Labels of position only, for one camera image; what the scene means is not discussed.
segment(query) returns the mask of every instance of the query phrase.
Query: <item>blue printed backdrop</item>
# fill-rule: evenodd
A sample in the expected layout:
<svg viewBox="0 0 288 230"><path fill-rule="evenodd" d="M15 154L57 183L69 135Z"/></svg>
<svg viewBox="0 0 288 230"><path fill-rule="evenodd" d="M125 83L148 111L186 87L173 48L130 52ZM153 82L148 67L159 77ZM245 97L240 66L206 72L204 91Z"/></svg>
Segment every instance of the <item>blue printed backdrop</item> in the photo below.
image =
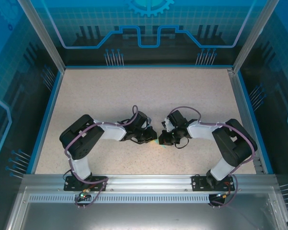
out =
<svg viewBox="0 0 288 230"><path fill-rule="evenodd" d="M272 168L283 178L288 175L288 0L279 1L241 72Z"/></svg>
<svg viewBox="0 0 288 230"><path fill-rule="evenodd" d="M202 48L204 53L210 48L211 54L217 48L215 64L231 64L264 4L265 0L33 1L65 63L78 65L105 64L105 49L111 48L121 49L130 64L145 64L152 55L161 63L178 59L195 64ZM177 56L179 50L186 52Z"/></svg>
<svg viewBox="0 0 288 230"><path fill-rule="evenodd" d="M26 168L11 152L31 155L57 72L17 0L0 0L0 229Z"/></svg>

